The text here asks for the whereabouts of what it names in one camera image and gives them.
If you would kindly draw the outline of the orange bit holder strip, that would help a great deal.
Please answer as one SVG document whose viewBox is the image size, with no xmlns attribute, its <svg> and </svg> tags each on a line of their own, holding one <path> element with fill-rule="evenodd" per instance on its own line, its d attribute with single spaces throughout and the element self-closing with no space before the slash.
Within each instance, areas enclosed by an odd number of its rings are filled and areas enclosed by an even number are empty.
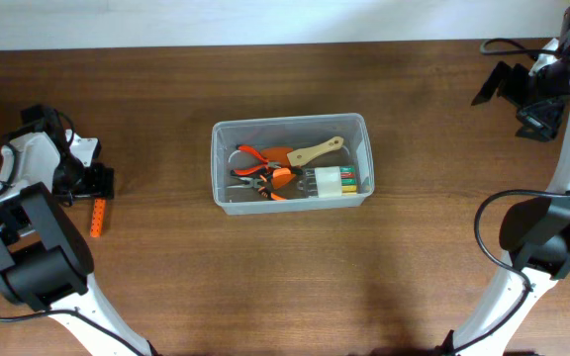
<svg viewBox="0 0 570 356">
<path fill-rule="evenodd" d="M 99 238 L 102 234 L 106 205 L 105 199 L 94 200 L 90 225 L 90 236 L 93 238 Z"/>
</svg>

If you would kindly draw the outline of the orange black needle-nose pliers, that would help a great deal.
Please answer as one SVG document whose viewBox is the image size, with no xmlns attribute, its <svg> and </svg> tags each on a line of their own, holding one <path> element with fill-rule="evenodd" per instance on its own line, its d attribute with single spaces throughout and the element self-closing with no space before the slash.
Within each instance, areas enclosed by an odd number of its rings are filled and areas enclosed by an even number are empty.
<svg viewBox="0 0 570 356">
<path fill-rule="evenodd" d="M 268 172 L 266 168 L 251 174 L 239 174 L 235 170 L 230 171 L 230 175 L 240 181 L 239 184 L 229 185 L 229 189 L 253 189 L 260 196 L 270 201 L 284 201 L 285 198 L 276 194 L 276 183 L 282 180 L 285 176 L 293 175 L 294 177 L 302 176 L 303 170 L 301 168 L 277 168 Z"/>
</svg>

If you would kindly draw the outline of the red black cutting pliers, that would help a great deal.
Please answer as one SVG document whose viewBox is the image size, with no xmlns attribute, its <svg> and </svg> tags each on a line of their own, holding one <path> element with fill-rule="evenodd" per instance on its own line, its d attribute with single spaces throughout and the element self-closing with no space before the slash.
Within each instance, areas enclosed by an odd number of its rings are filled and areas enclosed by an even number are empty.
<svg viewBox="0 0 570 356">
<path fill-rule="evenodd" d="M 239 144 L 237 146 L 237 151 L 244 152 L 252 156 L 259 161 L 258 165 L 250 168 L 244 169 L 232 169 L 231 174 L 236 177 L 246 177 L 254 174 L 269 173 L 274 169 L 279 169 L 281 167 L 278 161 L 270 160 L 263 156 L 258 150 L 250 145 Z"/>
</svg>

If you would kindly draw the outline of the red scraper with wooden handle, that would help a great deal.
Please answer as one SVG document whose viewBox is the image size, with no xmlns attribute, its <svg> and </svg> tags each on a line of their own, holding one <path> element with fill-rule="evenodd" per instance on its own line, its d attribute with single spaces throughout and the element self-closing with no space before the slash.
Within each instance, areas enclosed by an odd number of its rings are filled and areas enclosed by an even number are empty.
<svg viewBox="0 0 570 356">
<path fill-rule="evenodd" d="M 270 160 L 278 161 L 282 168 L 301 168 L 321 155 L 341 149 L 343 143 L 343 137 L 334 136 L 314 146 L 297 149 L 287 146 L 274 146 L 265 148 L 260 153 Z M 293 175 L 285 176 L 276 183 L 276 189 L 287 185 L 293 178 Z"/>
</svg>

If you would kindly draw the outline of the clear case of coloured bits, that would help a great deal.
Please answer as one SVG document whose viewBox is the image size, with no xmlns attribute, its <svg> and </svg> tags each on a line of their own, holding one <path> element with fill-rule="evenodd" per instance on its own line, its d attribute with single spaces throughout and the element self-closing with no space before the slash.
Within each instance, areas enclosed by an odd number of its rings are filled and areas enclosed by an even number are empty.
<svg viewBox="0 0 570 356">
<path fill-rule="evenodd" d="M 355 195 L 358 191 L 355 167 L 349 165 L 305 168 L 296 188 L 307 198 Z"/>
</svg>

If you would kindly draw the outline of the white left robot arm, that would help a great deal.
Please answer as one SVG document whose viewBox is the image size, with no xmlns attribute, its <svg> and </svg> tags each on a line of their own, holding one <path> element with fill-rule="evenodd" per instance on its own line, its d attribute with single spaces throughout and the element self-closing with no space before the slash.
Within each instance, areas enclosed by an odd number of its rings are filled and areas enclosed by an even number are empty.
<svg viewBox="0 0 570 356">
<path fill-rule="evenodd" d="M 48 317 L 92 355 L 155 354 L 101 291 L 91 250 L 64 211 L 114 197 L 99 139 L 80 136 L 67 115 L 42 104 L 21 120 L 0 142 L 0 293 L 31 313 L 0 322 Z"/>
</svg>

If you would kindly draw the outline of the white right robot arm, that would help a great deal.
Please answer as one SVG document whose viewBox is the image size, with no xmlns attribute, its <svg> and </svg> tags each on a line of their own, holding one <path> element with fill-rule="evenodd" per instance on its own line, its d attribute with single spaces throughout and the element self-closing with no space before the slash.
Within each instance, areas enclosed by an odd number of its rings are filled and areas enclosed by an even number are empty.
<svg viewBox="0 0 570 356">
<path fill-rule="evenodd" d="M 514 189 L 488 197 L 478 208 L 478 223 L 486 208 L 514 195 L 522 201 L 506 212 L 499 232 L 502 255 L 488 256 L 498 267 L 477 308 L 434 348 L 436 355 L 503 355 L 532 307 L 570 273 L 570 6 L 561 32 L 540 49 L 512 42 L 512 54 L 524 54 L 532 68 L 499 62 L 472 103 L 505 98 L 517 109 L 519 137 L 547 142 L 561 128 L 558 163 L 543 191 Z"/>
</svg>

